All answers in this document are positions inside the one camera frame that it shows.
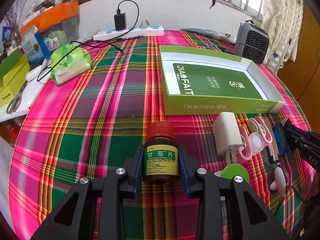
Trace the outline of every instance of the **metal screw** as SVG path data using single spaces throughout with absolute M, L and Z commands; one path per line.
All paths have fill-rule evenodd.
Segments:
M 80 184 L 86 184 L 88 182 L 89 182 L 89 179 L 86 178 L 86 177 L 83 177 L 83 178 L 80 179 Z
M 198 172 L 199 174 L 206 174 L 206 173 L 207 173 L 207 170 L 206 170 L 205 168 L 199 168 L 199 169 L 197 169 L 197 172 Z
M 119 169 L 116 170 L 116 174 L 121 175 L 121 174 L 124 174 L 124 173 L 125 173 L 125 169 L 124 168 L 119 168 Z
M 234 180 L 235 182 L 241 183 L 243 181 L 243 178 L 241 176 L 235 176 Z

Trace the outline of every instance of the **power adapter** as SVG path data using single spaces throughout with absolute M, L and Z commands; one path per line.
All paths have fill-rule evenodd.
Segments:
M 127 20 L 125 13 L 121 13 L 120 9 L 117 9 L 115 14 L 115 27 L 116 31 L 125 30 L 127 28 Z

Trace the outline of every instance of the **clear plastic container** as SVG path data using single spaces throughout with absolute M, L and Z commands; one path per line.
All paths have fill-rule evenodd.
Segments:
M 60 46 L 77 41 L 79 39 L 77 16 L 65 19 L 42 31 L 41 36 L 51 54 Z
M 79 39 L 78 15 L 77 1 L 61 3 L 22 26 L 20 33 L 25 33 L 30 26 L 35 25 L 52 54 L 60 46 Z

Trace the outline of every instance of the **scissors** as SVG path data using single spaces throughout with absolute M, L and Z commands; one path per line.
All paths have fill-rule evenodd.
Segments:
M 27 81 L 24 82 L 24 84 L 22 85 L 22 87 L 20 88 L 18 94 L 12 99 L 12 101 L 9 103 L 6 113 L 7 114 L 12 114 L 15 111 L 17 111 L 17 109 L 19 108 L 21 101 L 22 101 L 22 92 L 24 91 L 24 89 L 27 86 Z

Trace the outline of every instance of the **curtain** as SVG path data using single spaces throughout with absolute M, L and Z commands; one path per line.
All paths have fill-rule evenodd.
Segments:
M 303 0 L 263 0 L 261 28 L 270 37 L 264 63 L 275 73 L 288 59 L 295 61 L 302 24 Z

